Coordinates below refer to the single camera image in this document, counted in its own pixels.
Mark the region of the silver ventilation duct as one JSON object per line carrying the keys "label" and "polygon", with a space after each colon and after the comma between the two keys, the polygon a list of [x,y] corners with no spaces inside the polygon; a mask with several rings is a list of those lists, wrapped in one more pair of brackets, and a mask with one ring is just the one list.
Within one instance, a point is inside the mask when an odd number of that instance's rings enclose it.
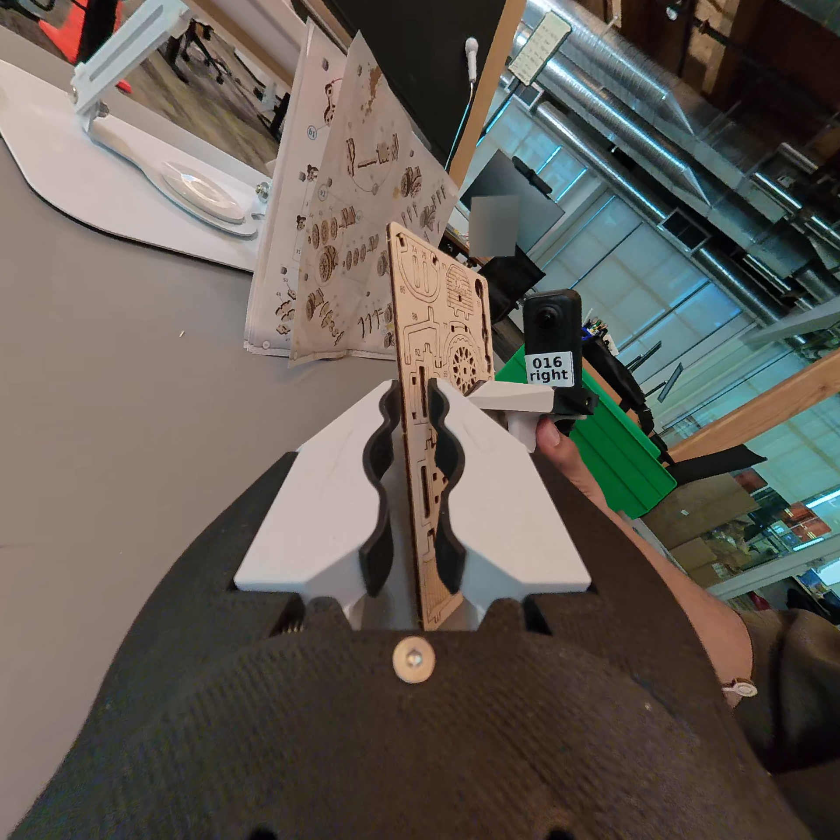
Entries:
{"label": "silver ventilation duct", "polygon": [[803,194],[812,161],[785,143],[767,148],[682,80],[576,2],[526,2],[511,58],[549,11],[572,31],[535,80],[566,118],[540,119],[570,137],[572,121],[630,164],[595,162],[612,189],[742,309],[781,320],[838,298],[838,217]]}

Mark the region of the dark computer monitor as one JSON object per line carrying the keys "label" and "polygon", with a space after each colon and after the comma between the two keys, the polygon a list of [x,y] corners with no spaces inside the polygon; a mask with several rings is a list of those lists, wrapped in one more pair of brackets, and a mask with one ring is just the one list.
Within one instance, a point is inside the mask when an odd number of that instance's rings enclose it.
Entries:
{"label": "dark computer monitor", "polygon": [[550,194],[532,168],[496,151],[459,198],[468,219],[469,256],[527,254],[564,215]]}

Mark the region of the white magnifier lamp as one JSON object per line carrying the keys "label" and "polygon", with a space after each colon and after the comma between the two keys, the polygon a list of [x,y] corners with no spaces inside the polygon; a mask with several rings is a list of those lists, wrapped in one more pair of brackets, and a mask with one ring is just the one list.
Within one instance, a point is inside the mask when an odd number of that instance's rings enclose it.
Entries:
{"label": "white magnifier lamp", "polygon": [[109,126],[97,125],[109,115],[102,94],[170,36],[181,35],[191,20],[192,12],[183,2],[143,2],[88,60],[77,64],[70,81],[70,98],[84,133],[95,144],[134,165],[174,205],[222,233],[255,238],[258,230],[252,212],[208,175],[183,163],[148,159]]}

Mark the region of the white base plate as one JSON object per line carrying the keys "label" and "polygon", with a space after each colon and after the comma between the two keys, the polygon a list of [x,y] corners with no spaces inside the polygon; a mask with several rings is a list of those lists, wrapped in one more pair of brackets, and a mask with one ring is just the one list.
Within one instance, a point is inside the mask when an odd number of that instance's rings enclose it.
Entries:
{"label": "white base plate", "polygon": [[104,234],[254,271],[256,238],[219,232],[182,210],[88,138],[66,92],[4,60],[1,130],[27,184],[63,214]]}

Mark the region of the wooden puzzle sheet with wheels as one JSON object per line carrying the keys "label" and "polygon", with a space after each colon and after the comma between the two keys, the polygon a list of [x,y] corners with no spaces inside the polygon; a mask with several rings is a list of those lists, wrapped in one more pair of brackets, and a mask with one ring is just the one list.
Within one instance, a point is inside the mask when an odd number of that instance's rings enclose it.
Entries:
{"label": "wooden puzzle sheet with wheels", "polygon": [[435,463],[428,385],[443,379],[469,394],[494,379],[489,292],[483,276],[425,238],[398,223],[386,233],[419,624],[434,631],[463,598],[449,593],[437,571],[434,542],[447,479]]}

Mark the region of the white hanging sign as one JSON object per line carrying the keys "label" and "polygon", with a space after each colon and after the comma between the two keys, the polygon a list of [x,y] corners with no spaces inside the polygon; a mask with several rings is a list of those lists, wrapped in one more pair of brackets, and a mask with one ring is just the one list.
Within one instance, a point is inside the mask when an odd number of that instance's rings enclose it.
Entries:
{"label": "white hanging sign", "polygon": [[554,11],[547,12],[529,35],[522,35],[524,40],[508,65],[511,74],[523,86],[531,86],[571,31],[572,26],[564,18]]}

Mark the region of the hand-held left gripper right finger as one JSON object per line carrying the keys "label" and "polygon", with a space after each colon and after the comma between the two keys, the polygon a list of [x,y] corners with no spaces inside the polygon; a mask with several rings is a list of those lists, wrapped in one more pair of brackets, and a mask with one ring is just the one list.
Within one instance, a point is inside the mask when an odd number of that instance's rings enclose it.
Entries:
{"label": "hand-held left gripper right finger", "polygon": [[477,614],[497,600],[585,592],[592,578],[532,454],[455,385],[428,385],[435,463],[447,479],[435,552],[446,588]]}

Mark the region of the wooden beam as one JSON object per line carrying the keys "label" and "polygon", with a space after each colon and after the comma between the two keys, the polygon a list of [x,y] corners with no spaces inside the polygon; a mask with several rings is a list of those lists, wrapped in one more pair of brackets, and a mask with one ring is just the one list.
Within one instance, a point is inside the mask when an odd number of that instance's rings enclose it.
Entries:
{"label": "wooden beam", "polygon": [[839,350],[703,427],[669,450],[684,461],[745,445],[839,392]]}

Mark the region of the white instruction sheet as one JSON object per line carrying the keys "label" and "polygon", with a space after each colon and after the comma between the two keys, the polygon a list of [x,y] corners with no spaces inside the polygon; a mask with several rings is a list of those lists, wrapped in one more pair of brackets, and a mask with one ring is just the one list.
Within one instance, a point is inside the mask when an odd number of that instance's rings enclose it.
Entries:
{"label": "white instruction sheet", "polygon": [[346,55],[309,20],[280,137],[248,294],[245,349],[289,358],[301,254]]}

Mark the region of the stained instruction sheet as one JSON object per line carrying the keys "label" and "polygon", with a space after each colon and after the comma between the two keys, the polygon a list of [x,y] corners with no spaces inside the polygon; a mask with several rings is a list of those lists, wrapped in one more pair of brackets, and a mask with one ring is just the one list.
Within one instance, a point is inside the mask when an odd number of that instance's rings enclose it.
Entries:
{"label": "stained instruction sheet", "polygon": [[310,202],[289,366],[395,358],[395,222],[438,247],[458,188],[415,135],[364,37],[350,46]]}

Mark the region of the person's right hand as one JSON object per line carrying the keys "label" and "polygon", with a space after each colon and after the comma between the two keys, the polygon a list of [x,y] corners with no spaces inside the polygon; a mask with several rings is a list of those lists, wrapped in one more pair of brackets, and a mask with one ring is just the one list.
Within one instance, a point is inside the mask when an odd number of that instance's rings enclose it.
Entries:
{"label": "person's right hand", "polygon": [[541,417],[536,426],[535,448],[616,525],[621,528],[626,525],[625,521],[608,507],[602,489],[585,466],[574,442],[562,435],[548,416]]}

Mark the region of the black board with wooden frame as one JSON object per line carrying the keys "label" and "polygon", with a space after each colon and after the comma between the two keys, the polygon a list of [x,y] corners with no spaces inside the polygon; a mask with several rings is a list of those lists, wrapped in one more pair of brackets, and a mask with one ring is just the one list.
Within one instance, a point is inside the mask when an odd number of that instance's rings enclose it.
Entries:
{"label": "black board with wooden frame", "polygon": [[440,163],[465,109],[465,42],[475,37],[478,85],[449,171],[461,186],[506,67],[524,1],[327,1],[340,32],[362,33],[391,89]]}

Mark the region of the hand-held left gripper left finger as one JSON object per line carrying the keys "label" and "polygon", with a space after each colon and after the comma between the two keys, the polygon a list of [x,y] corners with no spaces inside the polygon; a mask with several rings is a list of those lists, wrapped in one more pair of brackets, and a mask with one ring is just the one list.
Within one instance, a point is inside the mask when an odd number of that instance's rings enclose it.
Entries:
{"label": "hand-held left gripper left finger", "polygon": [[398,380],[384,381],[282,459],[276,498],[234,575],[242,592],[330,597],[353,629],[392,569],[390,505],[382,478],[401,419]]}

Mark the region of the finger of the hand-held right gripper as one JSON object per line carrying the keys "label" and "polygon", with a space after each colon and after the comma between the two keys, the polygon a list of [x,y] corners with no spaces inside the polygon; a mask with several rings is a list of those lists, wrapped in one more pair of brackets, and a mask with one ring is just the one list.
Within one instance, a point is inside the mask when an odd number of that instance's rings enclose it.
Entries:
{"label": "finger of the hand-held right gripper", "polygon": [[477,383],[468,399],[505,428],[532,454],[537,447],[536,432],[543,417],[556,420],[554,390],[549,385],[529,385],[509,381]]}

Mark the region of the person's right forearm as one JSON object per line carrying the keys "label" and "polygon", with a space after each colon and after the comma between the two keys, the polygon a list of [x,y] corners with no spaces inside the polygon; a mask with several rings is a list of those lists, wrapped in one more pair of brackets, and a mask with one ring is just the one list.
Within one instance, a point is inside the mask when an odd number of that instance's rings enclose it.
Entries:
{"label": "person's right forearm", "polygon": [[764,768],[790,790],[838,794],[838,628],[803,610],[732,609],[610,511],[599,489],[584,494],[641,551],[687,615]]}

